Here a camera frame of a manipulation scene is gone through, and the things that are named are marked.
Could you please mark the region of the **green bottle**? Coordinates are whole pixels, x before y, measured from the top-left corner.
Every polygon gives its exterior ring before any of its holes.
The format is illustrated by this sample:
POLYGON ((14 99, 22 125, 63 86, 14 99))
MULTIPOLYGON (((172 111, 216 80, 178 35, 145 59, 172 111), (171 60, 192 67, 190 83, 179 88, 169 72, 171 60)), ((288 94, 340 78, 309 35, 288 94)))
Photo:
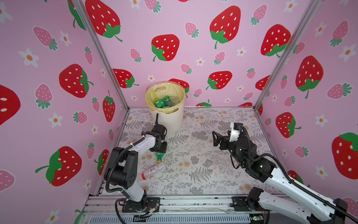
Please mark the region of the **green bottle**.
POLYGON ((163 157, 166 155, 166 153, 158 153, 156 152, 156 158, 157 158, 157 163, 161 163, 163 160, 163 157))
POLYGON ((165 107, 172 107, 175 106, 175 102, 172 98, 170 98, 169 96, 165 96, 162 99, 159 99, 157 101, 154 102, 154 105, 157 108, 165 108, 165 107))

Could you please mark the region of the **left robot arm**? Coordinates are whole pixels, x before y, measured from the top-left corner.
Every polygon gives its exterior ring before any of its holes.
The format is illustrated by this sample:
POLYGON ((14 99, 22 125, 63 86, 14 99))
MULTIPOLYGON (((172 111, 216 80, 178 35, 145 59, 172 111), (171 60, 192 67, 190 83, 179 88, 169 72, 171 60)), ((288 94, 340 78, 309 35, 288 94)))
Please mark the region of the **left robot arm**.
POLYGON ((137 182, 139 156, 146 151, 165 153, 166 134, 165 126, 154 124, 151 131, 141 133, 138 141, 112 150, 104 173, 105 190, 122 193, 126 197, 125 209, 142 212, 147 208, 147 193, 137 182))

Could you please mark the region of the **clear bottle red label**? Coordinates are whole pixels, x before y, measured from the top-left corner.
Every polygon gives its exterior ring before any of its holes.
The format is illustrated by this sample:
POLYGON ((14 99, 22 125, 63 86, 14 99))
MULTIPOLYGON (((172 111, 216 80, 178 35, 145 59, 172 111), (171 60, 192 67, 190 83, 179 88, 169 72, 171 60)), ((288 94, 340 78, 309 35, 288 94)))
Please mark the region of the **clear bottle red label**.
POLYGON ((166 165, 164 162, 157 163, 156 165, 148 168, 147 170, 145 170, 144 172, 139 174, 137 177, 137 180, 140 182, 144 181, 144 180, 148 180, 148 179, 164 172, 165 170, 166 170, 166 165))

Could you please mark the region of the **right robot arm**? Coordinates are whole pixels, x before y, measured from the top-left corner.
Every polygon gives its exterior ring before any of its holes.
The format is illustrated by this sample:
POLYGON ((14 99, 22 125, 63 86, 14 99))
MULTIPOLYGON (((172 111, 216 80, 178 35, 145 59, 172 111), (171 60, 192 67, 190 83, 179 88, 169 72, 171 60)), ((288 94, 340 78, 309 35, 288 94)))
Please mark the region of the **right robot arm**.
POLYGON ((302 224, 345 223, 349 213, 348 204, 344 200, 324 197, 291 178, 273 155, 257 155, 257 146, 243 124, 232 123, 230 127, 226 136, 212 132, 213 145, 230 153, 231 161, 238 163, 235 169, 244 169, 250 177, 280 190, 290 198, 275 197, 260 188, 253 188, 246 197, 250 209, 259 206, 302 224))

